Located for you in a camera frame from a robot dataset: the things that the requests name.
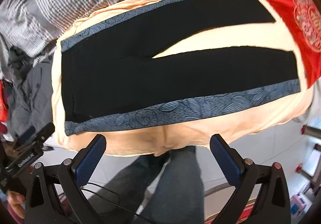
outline pant leg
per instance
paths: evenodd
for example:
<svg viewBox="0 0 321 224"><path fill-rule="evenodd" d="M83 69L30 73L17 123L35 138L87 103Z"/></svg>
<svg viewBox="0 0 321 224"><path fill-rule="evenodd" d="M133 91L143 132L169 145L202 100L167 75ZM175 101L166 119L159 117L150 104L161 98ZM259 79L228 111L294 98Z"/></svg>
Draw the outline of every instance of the pant leg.
<svg viewBox="0 0 321 224"><path fill-rule="evenodd" d="M170 151L171 161L142 216L158 224L203 224L204 187L195 147ZM134 224L147 224L136 218Z"/></svg>
<svg viewBox="0 0 321 224"><path fill-rule="evenodd" d="M132 164L122 169L104 187L114 191L119 196L101 189L97 193L132 212L136 212L144 199L146 188L161 172L164 163L168 160L168 153L159 157L142 155ZM99 214L104 223L130 223L134 215L122 208L93 195L88 202Z"/></svg>

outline human hand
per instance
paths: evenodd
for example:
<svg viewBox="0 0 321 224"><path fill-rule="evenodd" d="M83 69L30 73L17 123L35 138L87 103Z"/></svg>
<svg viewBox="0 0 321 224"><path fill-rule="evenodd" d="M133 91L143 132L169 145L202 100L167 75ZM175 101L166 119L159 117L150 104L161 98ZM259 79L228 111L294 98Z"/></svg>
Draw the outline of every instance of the human hand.
<svg viewBox="0 0 321 224"><path fill-rule="evenodd" d="M24 215L25 215L25 210L24 208L20 205L20 203L25 202L25 198L23 195L21 195L18 192L15 191L8 191L7 192L7 202L12 208L12 210L24 220Z"/></svg>

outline person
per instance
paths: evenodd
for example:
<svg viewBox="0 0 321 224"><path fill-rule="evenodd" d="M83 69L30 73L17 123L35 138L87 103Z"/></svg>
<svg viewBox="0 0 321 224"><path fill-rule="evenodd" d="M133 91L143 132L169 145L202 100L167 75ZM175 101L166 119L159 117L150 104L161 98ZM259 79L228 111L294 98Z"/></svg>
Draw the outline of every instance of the person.
<svg viewBox="0 0 321 224"><path fill-rule="evenodd" d="M154 194L141 212L135 216L144 200L147 187L161 173ZM204 188L200 168L196 160L195 146L187 146L155 157L153 154L141 155L132 164L122 169L108 182L105 189L97 192L99 196L88 199L93 209L104 223L113 224L203 224ZM16 214L21 212L21 197L12 194L8 203ZM118 204L120 208L105 199ZM68 218L78 222L70 212Z"/></svg>

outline jeans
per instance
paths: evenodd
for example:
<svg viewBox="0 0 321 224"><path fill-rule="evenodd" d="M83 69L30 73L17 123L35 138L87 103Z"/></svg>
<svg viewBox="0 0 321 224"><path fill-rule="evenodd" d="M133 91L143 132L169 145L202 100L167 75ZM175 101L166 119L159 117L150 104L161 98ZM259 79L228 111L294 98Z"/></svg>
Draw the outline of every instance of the jeans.
<svg viewBox="0 0 321 224"><path fill-rule="evenodd" d="M204 188L196 161L195 147L171 150L159 157L143 155L122 169L99 194L132 212L136 212L144 199L147 187L161 172L163 174L149 203L141 215L158 224L203 224ZM149 224L134 214L97 196L89 200L104 223Z"/></svg>

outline leaf pattern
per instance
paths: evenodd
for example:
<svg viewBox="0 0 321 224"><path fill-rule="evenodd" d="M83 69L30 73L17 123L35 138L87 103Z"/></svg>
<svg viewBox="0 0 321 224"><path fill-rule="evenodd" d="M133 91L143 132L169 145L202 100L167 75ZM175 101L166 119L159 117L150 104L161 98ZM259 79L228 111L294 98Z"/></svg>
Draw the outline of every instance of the leaf pattern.
<svg viewBox="0 0 321 224"><path fill-rule="evenodd" d="M141 129L221 116L256 107L300 92L298 79L242 92L202 96L157 104L133 112L92 118L82 123L65 122L67 135L82 131Z"/></svg>

